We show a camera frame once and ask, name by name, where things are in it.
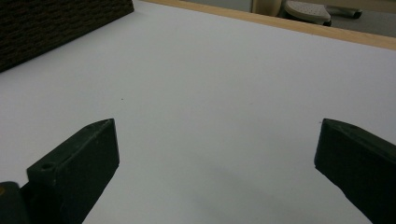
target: wicker texture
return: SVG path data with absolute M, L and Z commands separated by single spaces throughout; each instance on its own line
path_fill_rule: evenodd
M 0 72 L 133 11 L 131 0 L 0 0 Z

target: black object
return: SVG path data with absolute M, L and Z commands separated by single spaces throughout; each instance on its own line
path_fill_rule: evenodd
M 373 223 L 396 223 L 396 146 L 354 125 L 324 119 L 315 165 Z
M 82 223 L 119 163 L 114 119 L 84 127 L 29 167 L 21 189 L 0 183 L 0 223 Z
M 133 11 L 132 0 L 1 0 L 0 72 Z

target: white table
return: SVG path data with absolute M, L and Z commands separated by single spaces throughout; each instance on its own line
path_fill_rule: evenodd
M 396 141 L 396 51 L 134 1 L 0 74 L 0 181 L 115 118 L 85 223 L 370 223 L 315 169 L 320 122 Z

